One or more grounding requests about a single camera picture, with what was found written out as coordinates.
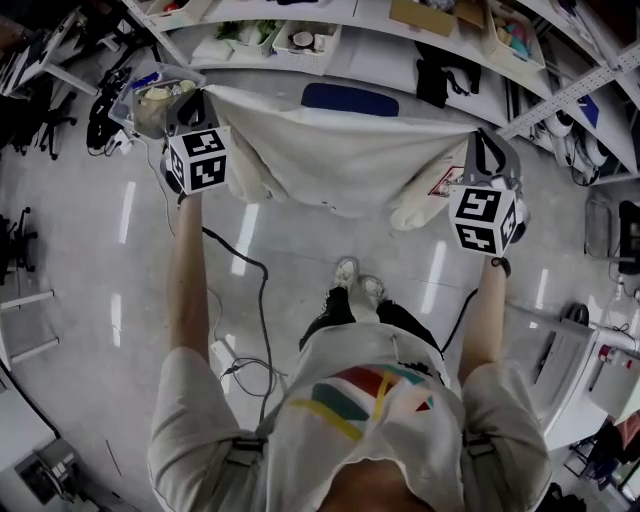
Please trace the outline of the black strapped bag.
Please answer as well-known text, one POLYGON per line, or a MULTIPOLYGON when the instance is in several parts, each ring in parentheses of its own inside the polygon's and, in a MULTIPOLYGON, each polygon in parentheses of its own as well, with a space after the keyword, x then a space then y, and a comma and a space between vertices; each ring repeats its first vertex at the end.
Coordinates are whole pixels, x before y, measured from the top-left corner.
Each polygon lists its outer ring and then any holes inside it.
POLYGON ((448 99, 448 87, 456 95, 477 95, 480 88, 482 68, 479 64, 462 56, 415 42, 420 58, 416 61, 416 98, 434 107, 443 109, 448 99), (462 71, 468 80, 465 89, 456 80, 453 69, 462 71))

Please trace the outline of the person's white shoe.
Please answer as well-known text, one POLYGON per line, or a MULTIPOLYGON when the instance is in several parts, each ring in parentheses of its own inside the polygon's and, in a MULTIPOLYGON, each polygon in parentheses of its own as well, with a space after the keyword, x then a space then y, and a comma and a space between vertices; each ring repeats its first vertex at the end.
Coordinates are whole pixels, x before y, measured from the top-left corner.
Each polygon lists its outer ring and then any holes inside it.
POLYGON ((360 277, 360 286, 376 310, 386 299, 386 290, 383 283, 376 277, 363 275, 360 277))
POLYGON ((336 265, 332 288, 342 288, 347 292, 358 280, 358 262, 353 257, 343 257, 336 265))

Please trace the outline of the white rounded device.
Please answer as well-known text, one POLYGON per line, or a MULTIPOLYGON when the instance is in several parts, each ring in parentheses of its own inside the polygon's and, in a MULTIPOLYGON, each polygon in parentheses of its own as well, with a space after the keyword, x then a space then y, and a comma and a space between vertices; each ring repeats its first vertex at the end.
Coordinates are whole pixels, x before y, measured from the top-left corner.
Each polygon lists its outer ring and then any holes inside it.
POLYGON ((610 156, 610 151, 591 133, 586 132, 583 148, 587 160, 595 169, 602 167, 610 156))
POLYGON ((543 124, 551 139, 563 139, 571 133, 574 120, 569 114, 559 110, 546 117, 543 124))

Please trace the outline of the white clothes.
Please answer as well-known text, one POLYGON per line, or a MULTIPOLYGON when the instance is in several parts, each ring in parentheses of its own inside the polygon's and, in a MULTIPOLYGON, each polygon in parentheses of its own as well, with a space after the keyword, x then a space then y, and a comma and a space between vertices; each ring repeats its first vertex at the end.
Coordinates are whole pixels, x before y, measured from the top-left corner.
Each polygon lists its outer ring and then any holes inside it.
POLYGON ((296 105, 244 89, 206 89, 231 132, 230 191, 322 207, 347 218, 390 210, 400 231, 419 229, 448 204, 474 126, 296 105))

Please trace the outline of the person's left forearm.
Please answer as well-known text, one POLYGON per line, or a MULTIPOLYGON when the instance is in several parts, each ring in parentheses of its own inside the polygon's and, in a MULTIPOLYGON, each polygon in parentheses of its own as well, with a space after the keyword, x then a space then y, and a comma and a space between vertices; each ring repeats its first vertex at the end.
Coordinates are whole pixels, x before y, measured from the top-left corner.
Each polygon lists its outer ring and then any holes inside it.
POLYGON ((209 362, 209 308, 202 233, 202 195, 182 200, 168 274, 170 349, 188 348, 209 362))

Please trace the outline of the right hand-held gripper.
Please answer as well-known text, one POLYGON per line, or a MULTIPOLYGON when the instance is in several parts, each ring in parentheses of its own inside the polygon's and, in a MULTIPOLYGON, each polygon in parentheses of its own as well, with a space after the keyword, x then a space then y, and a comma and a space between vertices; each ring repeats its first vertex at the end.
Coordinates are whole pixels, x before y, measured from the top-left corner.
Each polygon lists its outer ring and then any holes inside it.
POLYGON ((450 188, 449 221, 460 248, 502 257, 520 241, 530 220, 524 203, 520 161, 515 149, 494 131, 469 134, 461 181, 450 188), (497 173, 475 174, 483 163, 483 143, 497 164, 497 173))

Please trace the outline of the person's left white shoe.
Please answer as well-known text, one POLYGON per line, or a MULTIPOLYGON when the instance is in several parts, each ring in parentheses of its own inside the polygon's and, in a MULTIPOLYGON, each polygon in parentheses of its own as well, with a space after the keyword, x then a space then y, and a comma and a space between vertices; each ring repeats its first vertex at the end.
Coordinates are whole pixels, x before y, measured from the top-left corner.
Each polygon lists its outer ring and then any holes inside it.
POLYGON ((336 265, 332 288, 342 288, 347 292, 358 280, 358 262, 353 257, 343 257, 336 265))

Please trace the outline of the white storage bin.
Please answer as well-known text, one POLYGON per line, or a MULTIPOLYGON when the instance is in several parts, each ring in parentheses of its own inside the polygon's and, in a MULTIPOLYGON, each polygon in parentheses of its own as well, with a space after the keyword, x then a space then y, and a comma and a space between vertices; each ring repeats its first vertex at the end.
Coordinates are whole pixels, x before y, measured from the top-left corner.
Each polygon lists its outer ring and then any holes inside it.
POLYGON ((199 20, 212 3, 213 0, 153 0, 146 15, 160 18, 185 15, 199 20))

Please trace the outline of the black office chair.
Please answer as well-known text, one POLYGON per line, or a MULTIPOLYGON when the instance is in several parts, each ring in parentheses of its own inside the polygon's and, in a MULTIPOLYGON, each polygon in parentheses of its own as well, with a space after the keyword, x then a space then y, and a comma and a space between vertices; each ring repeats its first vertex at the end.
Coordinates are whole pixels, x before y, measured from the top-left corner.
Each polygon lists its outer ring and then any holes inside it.
POLYGON ((0 215, 0 286, 5 284, 7 275, 16 269, 34 272, 35 265, 31 262, 29 243, 38 238, 36 231, 27 231, 27 220, 31 208, 25 207, 21 211, 18 222, 11 222, 0 215))
POLYGON ((48 152, 53 161, 58 159, 59 154, 54 149, 55 132, 65 123, 76 125, 77 119, 69 112, 77 93, 68 92, 57 107, 52 107, 53 98, 52 79, 44 79, 32 90, 11 142, 17 153, 25 155, 32 142, 35 142, 42 152, 48 152))

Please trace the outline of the white basket with greens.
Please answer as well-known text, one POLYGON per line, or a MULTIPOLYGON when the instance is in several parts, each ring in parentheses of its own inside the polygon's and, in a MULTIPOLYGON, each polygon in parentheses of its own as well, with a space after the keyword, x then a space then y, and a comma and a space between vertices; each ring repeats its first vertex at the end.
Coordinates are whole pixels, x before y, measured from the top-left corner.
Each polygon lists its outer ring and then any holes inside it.
POLYGON ((219 26, 218 38, 241 57, 265 59, 283 26, 283 21, 273 19, 227 21, 219 26))

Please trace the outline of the person's right white shoe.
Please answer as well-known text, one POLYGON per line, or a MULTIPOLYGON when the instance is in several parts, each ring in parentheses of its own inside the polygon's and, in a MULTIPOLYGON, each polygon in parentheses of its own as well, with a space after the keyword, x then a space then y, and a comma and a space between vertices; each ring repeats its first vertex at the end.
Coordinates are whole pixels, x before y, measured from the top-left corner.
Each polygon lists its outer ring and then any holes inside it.
POLYGON ((386 299, 386 290, 383 283, 376 277, 363 275, 360 277, 360 286, 376 310, 386 299))

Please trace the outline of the white work table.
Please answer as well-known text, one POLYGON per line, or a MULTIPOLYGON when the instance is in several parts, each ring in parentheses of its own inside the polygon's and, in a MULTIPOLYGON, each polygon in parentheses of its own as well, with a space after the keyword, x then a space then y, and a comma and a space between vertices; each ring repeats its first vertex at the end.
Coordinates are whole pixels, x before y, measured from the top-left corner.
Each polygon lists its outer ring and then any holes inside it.
POLYGON ((640 339, 612 328, 591 328, 510 304, 508 310, 546 337, 531 351, 530 395, 549 450, 596 433, 612 417, 640 409, 640 339), (612 364, 599 360, 602 345, 616 348, 612 364))

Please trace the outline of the white metal shelf rack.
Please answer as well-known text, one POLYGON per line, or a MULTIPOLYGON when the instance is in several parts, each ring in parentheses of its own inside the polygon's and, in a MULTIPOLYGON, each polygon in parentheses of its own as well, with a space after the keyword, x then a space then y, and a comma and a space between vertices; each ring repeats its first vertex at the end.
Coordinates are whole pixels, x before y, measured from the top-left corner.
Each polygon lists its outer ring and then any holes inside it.
POLYGON ((205 36, 218 38, 223 22, 273 19, 339 24, 341 40, 322 76, 359 81, 408 94, 416 93, 415 42, 440 48, 479 64, 479 93, 456 95, 448 87, 445 109, 456 109, 492 125, 505 138, 522 137, 574 166, 587 184, 640 178, 640 38, 622 45, 582 2, 564 12, 559 0, 498 0, 524 15, 538 38, 545 69, 522 76, 488 61, 484 29, 458 22, 450 36, 389 18, 391 0, 213 0, 199 20, 185 15, 150 17, 153 0, 123 0, 160 48, 190 70, 255 69, 299 72, 272 53, 265 59, 231 58, 216 66, 193 68, 195 47, 205 36), (594 128, 577 100, 589 95, 599 107, 594 128), (543 120, 563 110, 574 125, 563 139, 551 139, 543 120), (610 156, 599 169, 584 153, 585 133, 593 134, 610 156))

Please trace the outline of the long white desk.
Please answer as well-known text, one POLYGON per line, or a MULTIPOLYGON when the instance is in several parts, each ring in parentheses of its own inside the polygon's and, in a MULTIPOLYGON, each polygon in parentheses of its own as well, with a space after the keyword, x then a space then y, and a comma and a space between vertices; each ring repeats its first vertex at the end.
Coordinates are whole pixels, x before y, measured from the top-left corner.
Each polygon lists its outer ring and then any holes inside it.
POLYGON ((79 19, 79 10, 72 11, 64 21, 44 37, 42 43, 34 42, 25 50, 14 53, 9 60, 0 66, 0 95, 18 97, 18 91, 30 80, 42 74, 48 74, 71 87, 91 96, 98 94, 98 89, 65 70, 53 62, 53 57, 79 19))

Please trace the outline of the blue cushion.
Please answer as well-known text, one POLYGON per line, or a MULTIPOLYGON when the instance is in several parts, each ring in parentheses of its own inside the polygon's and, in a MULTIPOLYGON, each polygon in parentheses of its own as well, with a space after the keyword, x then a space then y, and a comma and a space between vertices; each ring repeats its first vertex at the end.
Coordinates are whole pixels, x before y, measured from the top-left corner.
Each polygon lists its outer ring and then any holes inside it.
POLYGON ((302 94, 307 108, 351 112, 378 117, 398 117, 399 103, 392 97, 356 88, 328 83, 310 83, 302 94))

